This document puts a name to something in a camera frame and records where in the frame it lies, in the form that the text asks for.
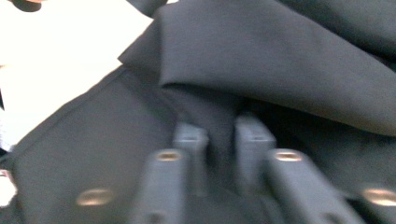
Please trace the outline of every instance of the white background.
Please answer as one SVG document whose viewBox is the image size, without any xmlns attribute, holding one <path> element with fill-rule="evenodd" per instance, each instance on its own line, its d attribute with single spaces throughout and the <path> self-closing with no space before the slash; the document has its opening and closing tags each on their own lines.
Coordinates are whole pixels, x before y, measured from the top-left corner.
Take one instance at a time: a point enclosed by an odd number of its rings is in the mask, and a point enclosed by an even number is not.
<svg viewBox="0 0 396 224">
<path fill-rule="evenodd" d="M 0 0 L 0 137 L 18 142 L 88 90 L 150 23 L 126 0 L 49 0 L 35 13 Z"/>
</svg>

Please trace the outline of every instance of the white surface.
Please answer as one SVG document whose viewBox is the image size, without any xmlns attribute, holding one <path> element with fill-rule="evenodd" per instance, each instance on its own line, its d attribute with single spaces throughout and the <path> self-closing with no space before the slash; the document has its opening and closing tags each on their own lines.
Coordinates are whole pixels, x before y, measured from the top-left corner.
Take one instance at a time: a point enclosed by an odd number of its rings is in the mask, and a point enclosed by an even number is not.
<svg viewBox="0 0 396 224">
<path fill-rule="evenodd" d="M 0 1 L 3 141 L 17 143 L 116 68 L 150 23 L 126 0 L 49 0 L 35 13 Z"/>
</svg>

